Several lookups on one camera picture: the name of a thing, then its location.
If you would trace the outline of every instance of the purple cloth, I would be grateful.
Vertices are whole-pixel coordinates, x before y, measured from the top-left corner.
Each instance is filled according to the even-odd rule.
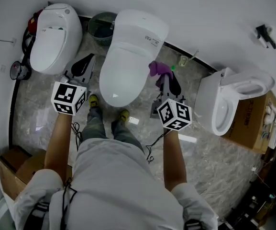
[[[160,78],[156,81],[156,86],[158,88],[160,88],[160,84],[161,84],[161,78],[165,75],[168,74],[170,79],[173,79],[173,72],[171,70],[171,68],[162,63],[162,62],[157,62],[157,61],[153,61],[151,62],[149,65],[149,73],[151,75],[151,77],[155,76],[156,74],[160,75]]]

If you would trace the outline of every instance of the person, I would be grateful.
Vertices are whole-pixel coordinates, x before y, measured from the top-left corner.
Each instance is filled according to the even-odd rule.
[[[90,96],[89,105],[73,180],[66,182],[72,116],[59,114],[44,169],[15,200],[17,230],[217,229],[217,215],[187,182],[176,131],[164,136],[163,186],[125,126],[129,112],[112,122],[114,139],[108,139],[96,95]]]

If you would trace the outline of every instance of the sneaker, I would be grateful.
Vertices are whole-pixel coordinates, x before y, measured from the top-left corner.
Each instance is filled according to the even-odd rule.
[[[99,106],[99,99],[96,95],[94,95],[94,94],[90,95],[89,106],[90,106],[90,108]]]
[[[118,119],[122,120],[122,121],[124,121],[124,123],[126,123],[128,118],[129,118],[129,111],[128,110],[123,110],[123,111],[121,111]]]

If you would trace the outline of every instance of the white toilet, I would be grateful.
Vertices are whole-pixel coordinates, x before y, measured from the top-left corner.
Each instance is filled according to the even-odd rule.
[[[201,80],[194,105],[197,121],[207,131],[224,135],[230,128],[239,100],[266,94],[274,79],[260,69],[235,74],[230,68]]]
[[[99,77],[99,88],[111,106],[131,103],[143,89],[148,65],[157,57],[168,26],[142,11],[123,10],[115,20],[112,43]]]
[[[75,57],[81,39],[81,23],[70,5],[56,3],[46,7],[38,18],[30,57],[32,68],[44,74],[61,73]]]

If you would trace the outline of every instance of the gray t-shirt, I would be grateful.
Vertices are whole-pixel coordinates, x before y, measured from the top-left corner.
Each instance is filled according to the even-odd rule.
[[[15,224],[22,230],[37,202],[47,202],[49,214],[42,229],[59,230],[62,218],[63,183],[52,170],[38,171],[15,200]],[[217,229],[217,216],[197,193],[183,183],[172,192],[157,181],[144,154],[134,145],[112,139],[84,141],[73,167],[71,188],[64,207],[66,229],[183,230],[189,219],[204,229]]]

